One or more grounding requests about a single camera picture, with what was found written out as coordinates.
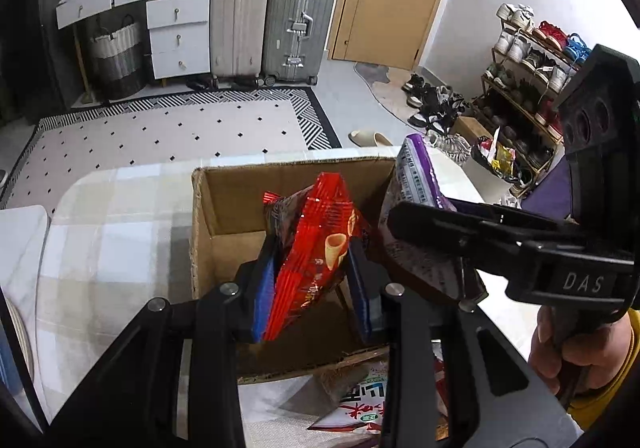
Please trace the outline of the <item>right hand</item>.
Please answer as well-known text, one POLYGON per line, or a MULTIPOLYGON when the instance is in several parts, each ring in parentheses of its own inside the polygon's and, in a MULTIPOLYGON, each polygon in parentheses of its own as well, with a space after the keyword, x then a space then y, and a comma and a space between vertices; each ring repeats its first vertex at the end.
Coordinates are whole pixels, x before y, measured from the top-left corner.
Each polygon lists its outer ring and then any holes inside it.
POLYGON ((529 364, 553 394, 559 393, 563 364, 588 368, 584 382, 579 386, 581 390, 597 390, 610 384, 623 368, 634 340, 628 313, 615 323, 602 325, 597 331, 567 338, 561 347, 553 345, 553 332, 551 308, 542 306, 538 311, 529 364))

